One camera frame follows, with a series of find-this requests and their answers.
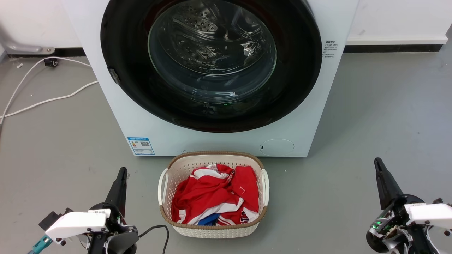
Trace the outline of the white front-load washing machine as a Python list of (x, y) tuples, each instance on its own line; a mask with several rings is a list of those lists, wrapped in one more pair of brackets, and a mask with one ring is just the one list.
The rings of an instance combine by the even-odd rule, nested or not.
[(295, 147), (283, 157), (306, 157), (309, 153), (359, 3), (359, 0), (304, 0), (320, 31), (322, 50), (325, 41), (336, 41), (339, 44), (336, 56), (322, 57), (321, 70), (311, 92), (285, 117), (253, 130), (219, 133), (188, 129), (160, 119), (115, 84), (108, 72), (100, 39), (101, 22), (110, 0), (61, 1), (126, 141), (127, 137), (148, 137), (154, 156), (209, 150), (266, 156), (260, 151), (262, 143), (287, 139)]

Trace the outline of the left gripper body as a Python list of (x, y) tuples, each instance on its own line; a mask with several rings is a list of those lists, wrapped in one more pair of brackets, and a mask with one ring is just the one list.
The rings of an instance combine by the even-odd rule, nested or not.
[(99, 229), (88, 228), (87, 233), (79, 236), (80, 243), (87, 254), (135, 254), (138, 231), (134, 225), (125, 222), (125, 202), (102, 202), (89, 209), (91, 213), (106, 215)]

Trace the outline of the blue energy label sticker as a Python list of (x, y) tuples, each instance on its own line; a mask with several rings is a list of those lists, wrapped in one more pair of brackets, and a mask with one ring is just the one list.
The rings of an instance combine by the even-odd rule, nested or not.
[(135, 156), (154, 156), (155, 152), (152, 148), (148, 137), (127, 137), (130, 148)]

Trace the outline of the red and white garment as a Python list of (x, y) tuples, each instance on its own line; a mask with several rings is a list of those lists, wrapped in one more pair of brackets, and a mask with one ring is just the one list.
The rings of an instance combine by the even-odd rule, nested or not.
[(206, 216), (219, 213), (216, 226), (247, 224), (259, 216), (258, 198), (258, 180), (251, 166), (210, 164), (194, 169), (178, 185), (171, 219), (197, 225)]

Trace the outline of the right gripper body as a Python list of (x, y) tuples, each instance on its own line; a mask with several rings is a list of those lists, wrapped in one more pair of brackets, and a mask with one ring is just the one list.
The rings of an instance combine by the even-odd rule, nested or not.
[(440, 254), (429, 236), (433, 226), (409, 222), (405, 206), (423, 204), (411, 194), (381, 198), (382, 213), (366, 232), (368, 246), (381, 254)]

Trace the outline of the white woven laundry basket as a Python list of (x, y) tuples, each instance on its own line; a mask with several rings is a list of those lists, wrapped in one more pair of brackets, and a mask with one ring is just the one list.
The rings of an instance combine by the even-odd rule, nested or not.
[[(173, 222), (171, 219), (172, 199), (178, 185), (186, 180), (196, 168), (210, 164), (222, 164), (231, 168), (251, 166), (256, 174), (259, 189), (259, 216), (257, 220), (232, 226), (200, 226)], [(257, 157), (241, 152), (199, 151), (174, 157), (162, 172), (158, 184), (158, 202), (163, 219), (179, 234), (195, 238), (238, 238), (253, 233), (265, 217), (269, 202), (269, 178), (264, 165)]]

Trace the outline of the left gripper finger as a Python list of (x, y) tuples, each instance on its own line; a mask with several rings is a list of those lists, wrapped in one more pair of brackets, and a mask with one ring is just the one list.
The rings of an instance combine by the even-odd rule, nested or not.
[(122, 216), (125, 216), (127, 176), (127, 168), (121, 167), (105, 199), (106, 203), (116, 206)]

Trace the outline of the round white filter cover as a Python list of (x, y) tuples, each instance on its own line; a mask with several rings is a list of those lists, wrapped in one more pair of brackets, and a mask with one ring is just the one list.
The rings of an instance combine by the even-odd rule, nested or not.
[(290, 154), (294, 144), (287, 139), (271, 139), (260, 145), (260, 151), (266, 156), (279, 157)]

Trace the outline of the grey metal floor bracket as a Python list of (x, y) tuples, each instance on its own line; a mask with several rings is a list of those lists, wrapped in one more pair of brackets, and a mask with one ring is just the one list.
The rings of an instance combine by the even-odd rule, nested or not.
[(8, 55), (51, 55), (55, 53), (53, 47), (27, 45), (16, 42), (0, 24), (0, 45)]

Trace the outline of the blue cloth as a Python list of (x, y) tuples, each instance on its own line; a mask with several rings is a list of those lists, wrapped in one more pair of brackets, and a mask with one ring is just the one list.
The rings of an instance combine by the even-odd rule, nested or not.
[(210, 214), (210, 215), (206, 216), (205, 218), (203, 218), (202, 220), (199, 220), (197, 222), (197, 225), (215, 226), (217, 224), (217, 220), (218, 220), (219, 216), (220, 216), (219, 213)]

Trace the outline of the small printed text label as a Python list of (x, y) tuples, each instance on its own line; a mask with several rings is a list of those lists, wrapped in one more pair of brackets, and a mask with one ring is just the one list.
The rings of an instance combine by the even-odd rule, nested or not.
[(334, 58), (338, 52), (339, 44), (336, 41), (325, 41), (323, 44), (322, 57)]

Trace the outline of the round black glass washer door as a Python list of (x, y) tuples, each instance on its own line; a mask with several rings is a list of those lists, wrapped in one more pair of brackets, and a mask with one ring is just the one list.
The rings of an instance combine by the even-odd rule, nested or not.
[(304, 0), (110, 0), (101, 48), (122, 90), (202, 132), (285, 117), (318, 79), (321, 35)]

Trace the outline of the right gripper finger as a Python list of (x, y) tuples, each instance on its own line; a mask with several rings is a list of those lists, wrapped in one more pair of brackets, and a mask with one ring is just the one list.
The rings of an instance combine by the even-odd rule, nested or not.
[(404, 196), (404, 193), (380, 157), (374, 159), (374, 166), (380, 208), (385, 210), (394, 200)]

